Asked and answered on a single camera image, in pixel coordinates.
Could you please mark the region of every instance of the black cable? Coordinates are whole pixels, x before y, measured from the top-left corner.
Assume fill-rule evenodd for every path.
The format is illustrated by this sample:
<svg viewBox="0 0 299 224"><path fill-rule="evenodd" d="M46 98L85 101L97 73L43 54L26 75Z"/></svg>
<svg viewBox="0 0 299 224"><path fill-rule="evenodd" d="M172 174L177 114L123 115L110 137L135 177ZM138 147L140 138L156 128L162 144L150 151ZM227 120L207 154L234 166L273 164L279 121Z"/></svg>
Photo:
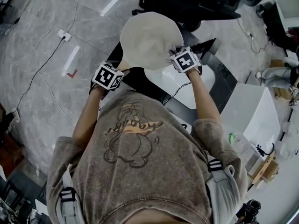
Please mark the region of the black cable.
<svg viewBox="0 0 299 224"><path fill-rule="evenodd" d="M260 86L262 86L262 83L263 83L263 78L261 79Z"/></svg>
<svg viewBox="0 0 299 224"><path fill-rule="evenodd" d="M265 47L264 47L264 48L260 48L258 52L255 52L255 51L252 49L252 38L251 38L251 41L250 41L250 48L251 48L251 50L252 50L254 53L258 54L258 53L260 53L260 52L261 52L261 50L264 50L264 51L266 51L265 49L266 49L266 46L268 46L268 45L269 45L269 42L270 42L270 40L268 40L268 43L265 45Z"/></svg>
<svg viewBox="0 0 299 224"><path fill-rule="evenodd" d="M273 152L274 152L274 148L275 148L275 146L274 146L274 144L272 143L272 145L273 145L273 148L272 148L272 150L271 150L271 152L268 154L268 153L266 153L265 151L263 151L260 147L256 147L256 149L258 150L258 152L260 153L260 155L262 156L262 157L264 157L264 155L270 155L270 154L272 154Z"/></svg>
<svg viewBox="0 0 299 224"><path fill-rule="evenodd" d="M247 37L251 37L250 35L247 35L247 34L244 32L244 30L243 30L243 28L242 28L242 26L241 26L241 24L240 24L240 22L239 22L239 19L237 19L237 22L238 22L238 24L239 24L239 26L240 26L242 32L244 33L244 35L247 36Z"/></svg>
<svg viewBox="0 0 299 224"><path fill-rule="evenodd" d="M253 53L255 53L255 54L258 54L258 53L260 53L260 52L261 52L261 50L264 50L264 51L266 51L266 50L265 50L265 49L266 49L266 46L268 46L268 45L269 45L269 42L270 42L270 40L268 40L268 43L265 45L265 47L264 47L264 48L260 48L258 52L255 52L255 51L252 49L252 36L250 36L250 35L247 35L247 34L244 32L244 30L243 30L243 28L242 28L242 26L241 26L241 24L240 24L240 22L239 22L239 20L238 20L238 19L237 19L237 22L238 22L238 24L239 24L239 26L240 26L240 28L241 28L242 32L244 33L244 35L245 35L246 37L248 37L248 38L250 38L250 39L251 39L251 41L250 41L250 48L251 48L252 52L253 52Z"/></svg>
<svg viewBox="0 0 299 224"><path fill-rule="evenodd" d="M161 101L162 104L163 104L163 102L164 102L166 96L167 96L167 93L165 92L165 95L164 95L164 97L163 97L163 99L162 99L162 101Z"/></svg>
<svg viewBox="0 0 299 224"><path fill-rule="evenodd" d="M170 97L164 102L163 106L165 106L165 105L167 104L167 102L170 101L173 97L175 97L176 94L178 93L178 91L179 91L181 88L183 88L183 87L185 87L186 85L189 85L189 84L191 84L191 82L188 82L188 83L186 83L186 84L181 85L181 86L178 88L178 90L174 93L174 95L170 96Z"/></svg>
<svg viewBox="0 0 299 224"><path fill-rule="evenodd" d="M286 82L288 82L288 83L291 84L291 82L288 81L288 80L284 77L285 73L286 73L288 70L291 70L291 68L286 68L286 71L282 74L282 78L283 78Z"/></svg>
<svg viewBox="0 0 299 224"><path fill-rule="evenodd" d="M24 95L26 95L26 93L29 91L29 89L30 89L30 87L31 87L31 85L32 85L32 82L33 82L34 77L35 77L36 74L37 74L37 73L38 73L38 72L45 66L45 64L47 64L47 62L52 58L52 56L53 56L54 53L57 51L58 47L60 46L60 44L61 44L61 42L63 41L64 38L65 38L65 36L60 40L58 46L57 46L57 47L55 48L55 50L53 51L52 55L51 55L51 56L47 59L47 61L40 67L40 69L38 69L37 72L33 75L33 77L32 77L32 79L31 79L31 82L30 82L30 85L29 85L28 89L27 89L26 92L21 96L18 106L16 107L15 111L12 112L12 113L15 113L15 112L18 110L18 108L19 108L19 106L20 106L20 103L21 103L21 100L23 99Z"/></svg>

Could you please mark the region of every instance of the graphic print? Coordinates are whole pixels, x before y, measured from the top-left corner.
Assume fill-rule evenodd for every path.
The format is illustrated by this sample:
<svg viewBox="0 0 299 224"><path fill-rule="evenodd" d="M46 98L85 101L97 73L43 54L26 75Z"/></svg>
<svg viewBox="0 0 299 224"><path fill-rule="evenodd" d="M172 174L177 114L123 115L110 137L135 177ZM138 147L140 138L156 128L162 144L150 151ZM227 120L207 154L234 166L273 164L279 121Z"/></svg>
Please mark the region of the graphic print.
<svg viewBox="0 0 299 224"><path fill-rule="evenodd" d="M159 144L160 138L155 131L163 122L145 117L140 101L130 99L120 104L115 127L108 128L105 133L112 136L105 142L106 162L116 163L119 159L132 168L143 168L149 161L153 145Z"/></svg>

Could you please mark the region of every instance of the gray marble floor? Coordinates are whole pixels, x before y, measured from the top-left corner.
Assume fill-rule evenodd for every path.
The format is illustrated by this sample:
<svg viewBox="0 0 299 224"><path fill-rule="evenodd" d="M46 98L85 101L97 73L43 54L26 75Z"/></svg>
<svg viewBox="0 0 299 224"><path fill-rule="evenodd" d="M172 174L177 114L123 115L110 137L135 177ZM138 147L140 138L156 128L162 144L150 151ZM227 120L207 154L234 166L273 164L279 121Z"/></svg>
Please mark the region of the gray marble floor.
<svg viewBox="0 0 299 224"><path fill-rule="evenodd" d="M118 43L121 30L131 17L131 10L137 8L138 0L119 0L104 17L100 12L110 0L30 1L13 0L5 22L14 22L22 14L21 19L8 29L0 27L0 102L8 112L17 106L37 67L59 44L57 29L69 29L72 39L63 42L41 74L63 111L76 123L93 73ZM249 7L240 8L240 13L240 24L254 35L253 49L257 51L267 43L262 20ZM38 42L49 30L36 51ZM281 48L271 44L266 52L252 53L250 40L236 20L206 21L194 34L201 41L214 37L222 41L217 56L240 82L244 82L249 71L268 67L271 59L284 56ZM72 66L78 72L74 78L63 76L63 66L76 46L80 48ZM60 110L43 77L36 75L23 98L19 106L21 121L13 123L13 135L25 145L27 159L47 173L57 137L71 135L74 127Z"/></svg>

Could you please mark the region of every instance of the strap buckle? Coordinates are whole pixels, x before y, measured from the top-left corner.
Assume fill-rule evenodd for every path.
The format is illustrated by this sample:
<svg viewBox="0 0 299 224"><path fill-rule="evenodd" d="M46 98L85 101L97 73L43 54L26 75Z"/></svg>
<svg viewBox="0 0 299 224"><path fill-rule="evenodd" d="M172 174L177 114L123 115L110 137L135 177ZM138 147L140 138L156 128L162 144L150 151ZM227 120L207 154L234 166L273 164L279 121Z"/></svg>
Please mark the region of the strap buckle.
<svg viewBox="0 0 299 224"><path fill-rule="evenodd" d="M75 194L76 194L76 191L75 191L74 188L66 187L61 191L59 196L60 196L60 199L61 199L62 203L64 203L64 202L74 202L74 201L76 201Z"/></svg>
<svg viewBox="0 0 299 224"><path fill-rule="evenodd" d="M209 172L223 170L223 164L219 159L213 159L213 160L209 161L207 166L208 166Z"/></svg>

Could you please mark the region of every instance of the wrist marker cube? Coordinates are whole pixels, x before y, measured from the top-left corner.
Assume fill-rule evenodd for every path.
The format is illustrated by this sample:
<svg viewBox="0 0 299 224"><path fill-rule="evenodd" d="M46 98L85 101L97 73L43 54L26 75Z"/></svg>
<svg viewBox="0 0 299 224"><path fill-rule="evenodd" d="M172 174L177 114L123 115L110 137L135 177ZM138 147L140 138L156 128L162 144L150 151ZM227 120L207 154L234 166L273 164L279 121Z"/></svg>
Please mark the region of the wrist marker cube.
<svg viewBox="0 0 299 224"><path fill-rule="evenodd" d="M102 62L93 76L93 82L104 87L106 90L113 90L121 83L124 75L124 73L112 65Z"/></svg>
<svg viewBox="0 0 299 224"><path fill-rule="evenodd" d="M187 70L198 66L198 59L190 47L183 48L180 52L171 56L170 59L174 68L180 73L185 73Z"/></svg>

